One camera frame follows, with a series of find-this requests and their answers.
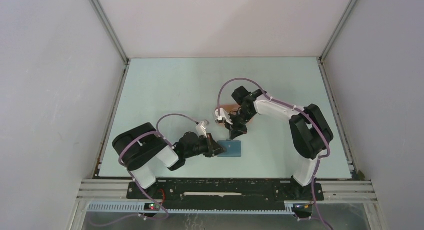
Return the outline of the blue card holder wallet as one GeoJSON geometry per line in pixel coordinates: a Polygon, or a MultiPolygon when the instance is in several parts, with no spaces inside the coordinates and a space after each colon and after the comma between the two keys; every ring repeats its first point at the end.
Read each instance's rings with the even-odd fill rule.
{"type": "Polygon", "coordinates": [[[218,154],[218,157],[241,157],[242,156],[242,142],[239,140],[219,140],[217,142],[220,146],[225,148],[223,153],[218,154]]]}

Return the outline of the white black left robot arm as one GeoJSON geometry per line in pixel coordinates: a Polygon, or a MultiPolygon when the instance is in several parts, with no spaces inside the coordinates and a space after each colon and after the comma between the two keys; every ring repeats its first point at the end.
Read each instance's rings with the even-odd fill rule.
{"type": "Polygon", "coordinates": [[[139,184],[138,191],[145,198],[153,198],[158,192],[156,176],[150,168],[150,162],[158,159],[171,171],[185,165],[188,158],[203,155],[211,158],[225,153],[226,147],[220,145],[206,131],[209,123],[197,124],[195,132],[185,132],[174,144],[171,144],[150,122],[119,134],[112,142],[118,154],[118,162],[124,166],[139,184]]]}

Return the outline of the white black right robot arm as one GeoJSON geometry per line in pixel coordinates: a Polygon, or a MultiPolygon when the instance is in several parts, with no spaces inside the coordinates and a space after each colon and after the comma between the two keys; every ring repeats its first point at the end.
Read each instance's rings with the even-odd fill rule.
{"type": "Polygon", "coordinates": [[[215,120],[224,123],[231,140],[247,134],[248,122],[255,115],[266,115],[289,123],[294,148],[299,154],[298,164],[292,176],[291,194],[304,199],[311,192],[310,183],[316,178],[321,158],[330,153],[330,142],[334,134],[321,109],[310,104],[297,107],[274,99],[266,91],[248,91],[240,86],[232,93],[238,104],[236,111],[226,111],[218,106],[214,112],[215,120]]]}

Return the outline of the pink oval tray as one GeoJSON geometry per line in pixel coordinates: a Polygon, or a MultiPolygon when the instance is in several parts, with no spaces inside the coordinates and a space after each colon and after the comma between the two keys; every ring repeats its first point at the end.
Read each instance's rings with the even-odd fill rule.
{"type": "Polygon", "coordinates": [[[256,114],[257,111],[252,106],[228,104],[216,108],[214,111],[214,120],[216,123],[235,127],[236,125],[246,125],[256,114]]]}

